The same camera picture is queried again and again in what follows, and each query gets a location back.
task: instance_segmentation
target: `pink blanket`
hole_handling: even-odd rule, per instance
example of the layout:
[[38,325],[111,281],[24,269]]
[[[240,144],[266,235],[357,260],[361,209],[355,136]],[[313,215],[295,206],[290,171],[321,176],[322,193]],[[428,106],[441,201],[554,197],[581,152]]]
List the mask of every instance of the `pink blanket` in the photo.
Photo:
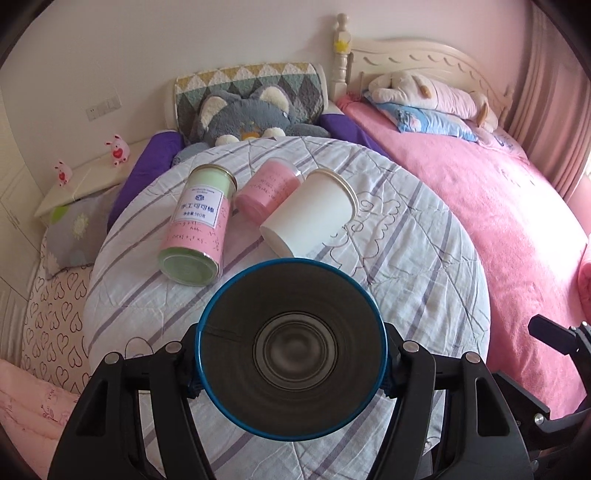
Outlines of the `pink blanket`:
[[584,320],[577,270],[587,238],[568,206],[526,161],[453,137],[399,133],[365,103],[339,108],[431,187],[466,228],[491,298],[490,370],[518,381],[553,418],[572,413],[584,389],[570,357],[527,330],[537,313],[563,326]]
[[0,360],[0,424],[41,479],[47,478],[77,400],[77,395]]
[[587,321],[591,322],[591,236],[587,250],[581,260],[579,268],[579,296],[581,297],[581,305],[587,317]]

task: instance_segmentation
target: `white wardrobe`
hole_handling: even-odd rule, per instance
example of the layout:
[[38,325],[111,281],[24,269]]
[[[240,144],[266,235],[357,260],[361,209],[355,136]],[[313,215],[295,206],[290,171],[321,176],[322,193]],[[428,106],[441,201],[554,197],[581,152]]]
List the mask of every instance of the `white wardrobe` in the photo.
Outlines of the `white wardrobe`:
[[42,198],[12,136],[0,92],[0,358],[16,365],[44,233],[33,218]]

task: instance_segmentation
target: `carved headboard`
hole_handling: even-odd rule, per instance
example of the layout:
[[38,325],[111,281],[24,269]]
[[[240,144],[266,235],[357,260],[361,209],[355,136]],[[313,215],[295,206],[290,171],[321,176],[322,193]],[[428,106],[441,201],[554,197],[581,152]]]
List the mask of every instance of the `carved headboard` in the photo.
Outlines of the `carved headboard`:
[[484,93],[491,108],[505,126],[507,113],[513,103],[514,89],[495,89],[486,79],[483,68],[469,55],[442,43],[429,40],[395,38],[367,40],[352,37],[347,30],[348,17],[337,16],[335,32],[335,66],[329,83],[329,98],[338,100],[347,92],[360,94],[379,75],[398,70],[421,70],[450,86]]

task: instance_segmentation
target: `bedpost finial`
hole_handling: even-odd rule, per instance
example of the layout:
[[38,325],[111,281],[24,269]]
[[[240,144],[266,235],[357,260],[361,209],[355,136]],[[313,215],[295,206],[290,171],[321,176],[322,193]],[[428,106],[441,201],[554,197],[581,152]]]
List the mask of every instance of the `bedpost finial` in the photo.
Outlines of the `bedpost finial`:
[[349,16],[347,14],[339,14],[336,16],[336,21],[339,23],[339,31],[347,30],[347,23],[349,22]]

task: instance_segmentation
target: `striped duvet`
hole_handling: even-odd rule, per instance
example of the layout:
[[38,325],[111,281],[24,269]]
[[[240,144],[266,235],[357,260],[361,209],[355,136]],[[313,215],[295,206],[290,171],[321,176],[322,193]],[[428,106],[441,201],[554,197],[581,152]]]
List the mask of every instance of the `striped duvet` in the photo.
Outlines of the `striped duvet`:
[[[490,307],[482,265],[466,231],[421,181],[385,157],[331,139],[258,139],[224,145],[180,164],[147,187],[111,229],[93,270],[84,312],[92,369],[110,351],[126,358],[180,339],[198,322],[222,283],[274,258],[254,225],[234,211],[224,247],[223,277],[203,288],[174,284],[158,270],[156,253],[185,179],[202,163],[218,163],[244,185],[267,158],[292,161],[307,174],[340,173],[357,192],[357,218],[309,253],[340,268],[373,295],[386,322],[433,353],[486,358]],[[444,395],[437,392],[426,450],[440,436]],[[150,399],[141,395],[149,459],[161,469]],[[220,480],[365,479],[394,402],[378,393],[353,422],[326,437],[276,442],[232,424],[203,392],[192,402],[197,430]]]

